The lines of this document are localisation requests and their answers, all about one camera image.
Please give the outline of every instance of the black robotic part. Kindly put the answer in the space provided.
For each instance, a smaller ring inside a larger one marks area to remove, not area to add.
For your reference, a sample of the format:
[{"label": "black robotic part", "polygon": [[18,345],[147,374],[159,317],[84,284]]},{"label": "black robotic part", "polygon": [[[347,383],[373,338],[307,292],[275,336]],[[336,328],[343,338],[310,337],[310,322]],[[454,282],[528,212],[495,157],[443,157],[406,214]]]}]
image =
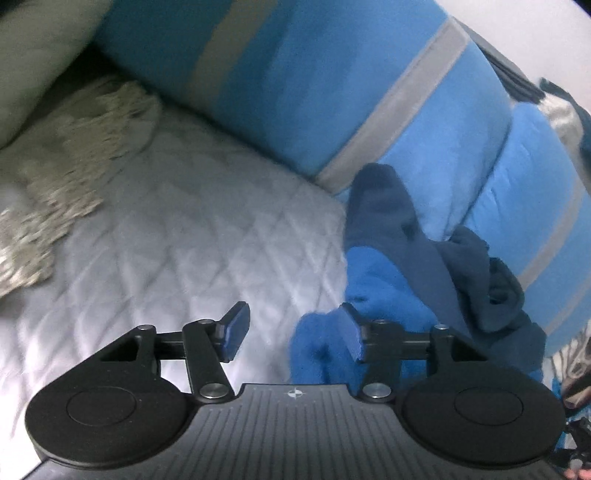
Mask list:
[{"label": "black robotic part", "polygon": [[401,404],[409,433],[438,455],[478,468],[523,465],[549,454],[565,425],[558,399],[513,368],[455,362]]},{"label": "black robotic part", "polygon": [[130,331],[41,390],[25,415],[42,457],[78,468],[129,465],[157,453],[182,430],[186,397],[159,377],[156,331]]}]

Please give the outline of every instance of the ribbed gray panel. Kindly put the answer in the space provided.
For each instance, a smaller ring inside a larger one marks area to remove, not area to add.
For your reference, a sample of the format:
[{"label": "ribbed gray panel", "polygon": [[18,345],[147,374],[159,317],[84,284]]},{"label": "ribbed gray panel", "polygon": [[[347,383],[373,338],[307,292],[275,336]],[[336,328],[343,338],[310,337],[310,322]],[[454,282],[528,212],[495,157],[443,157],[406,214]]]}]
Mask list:
[{"label": "ribbed gray panel", "polygon": [[409,437],[388,407],[358,402],[342,385],[295,389],[246,385],[235,401],[203,407],[174,446],[143,463],[85,472],[47,462],[28,480],[561,478],[543,461],[504,471],[452,464]]}]

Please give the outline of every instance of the white wall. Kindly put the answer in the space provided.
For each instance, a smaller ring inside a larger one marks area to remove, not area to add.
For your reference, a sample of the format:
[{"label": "white wall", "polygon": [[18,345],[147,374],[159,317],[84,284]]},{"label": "white wall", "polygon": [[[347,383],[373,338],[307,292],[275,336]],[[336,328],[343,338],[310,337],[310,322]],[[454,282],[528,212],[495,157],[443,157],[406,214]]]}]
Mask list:
[{"label": "white wall", "polygon": [[534,83],[560,85],[591,111],[591,17],[571,0],[437,0]]}]

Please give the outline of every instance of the quilted bedspread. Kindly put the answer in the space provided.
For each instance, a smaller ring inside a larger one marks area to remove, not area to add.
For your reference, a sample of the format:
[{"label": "quilted bedspread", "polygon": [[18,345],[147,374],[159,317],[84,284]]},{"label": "quilted bedspread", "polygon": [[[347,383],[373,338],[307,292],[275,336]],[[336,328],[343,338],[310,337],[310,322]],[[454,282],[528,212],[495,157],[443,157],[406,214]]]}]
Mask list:
[{"label": "quilted bedspread", "polygon": [[[180,330],[250,304],[233,386],[287,382],[300,316],[345,287],[343,206],[194,115],[168,106],[151,144],[113,162],[104,204],[55,245],[46,282],[0,299],[0,478],[38,462],[24,429],[44,385],[136,325]],[[189,391],[183,362],[163,376]]]}]

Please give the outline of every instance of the metal screw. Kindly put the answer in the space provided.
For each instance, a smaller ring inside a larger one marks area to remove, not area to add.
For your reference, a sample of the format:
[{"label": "metal screw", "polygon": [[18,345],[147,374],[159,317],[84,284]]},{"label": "metal screw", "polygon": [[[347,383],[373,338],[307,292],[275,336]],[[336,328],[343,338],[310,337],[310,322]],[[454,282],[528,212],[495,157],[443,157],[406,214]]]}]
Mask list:
[{"label": "metal screw", "polygon": [[218,398],[225,397],[230,393],[230,389],[226,385],[221,383],[208,383],[201,387],[199,394],[202,397],[209,398],[210,400],[217,400]]},{"label": "metal screw", "polygon": [[392,393],[392,389],[383,383],[370,383],[364,386],[363,393],[369,398],[386,398]]}]

